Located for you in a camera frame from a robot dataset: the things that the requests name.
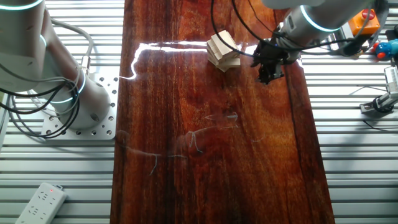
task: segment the metal mounting plate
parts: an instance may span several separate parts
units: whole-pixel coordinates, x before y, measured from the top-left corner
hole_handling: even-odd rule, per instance
[[[74,130],[68,129],[66,134],[60,135],[54,139],[56,140],[111,140],[115,137],[116,133],[116,116],[118,108],[118,93],[119,93],[119,76],[118,75],[104,75],[92,73],[89,74],[89,78],[93,81],[104,86],[111,98],[111,107],[105,119],[102,120],[98,125],[85,129],[85,130]],[[42,134],[46,134],[48,131],[56,131],[63,124],[54,117],[45,115]]]

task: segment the power strip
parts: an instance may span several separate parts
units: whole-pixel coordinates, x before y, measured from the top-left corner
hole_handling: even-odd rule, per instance
[[[50,224],[66,197],[61,186],[41,184],[16,224]]]

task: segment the wooden board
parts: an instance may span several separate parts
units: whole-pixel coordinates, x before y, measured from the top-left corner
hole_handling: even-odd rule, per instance
[[[252,0],[271,29],[283,11]],[[271,33],[247,1],[243,19]],[[126,0],[111,223],[334,223],[305,77],[255,82],[251,58],[217,70],[210,1]],[[227,0],[215,20],[243,50],[257,40]]]

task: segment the orange box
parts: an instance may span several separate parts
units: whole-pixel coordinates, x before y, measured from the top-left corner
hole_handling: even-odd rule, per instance
[[[363,24],[365,23],[367,14],[367,9],[361,11],[356,16],[354,16],[350,21],[348,21],[349,27],[353,35],[356,35],[359,30],[362,28]],[[379,20],[377,19],[376,13],[374,10],[371,10],[371,17],[369,18],[369,22],[366,25],[365,29],[362,31],[362,34],[372,35],[380,28]]]

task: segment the metal slotted surface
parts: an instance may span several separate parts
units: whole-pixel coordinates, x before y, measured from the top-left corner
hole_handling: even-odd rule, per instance
[[[51,16],[88,31],[94,38],[91,72],[119,73],[124,1],[46,1]],[[398,24],[398,0],[390,1],[387,29]],[[80,61],[84,37],[57,27],[63,43]],[[358,60],[303,56],[308,90],[326,176],[339,224],[398,223],[398,129],[369,129],[359,104],[384,94],[384,68],[372,55]],[[33,108],[29,100],[20,107]],[[22,116],[40,132],[44,116]],[[367,119],[397,127],[398,112]],[[112,141],[39,142],[8,124],[0,153],[0,224],[14,223],[42,182],[64,186],[68,198],[53,223],[109,223],[113,173]]]

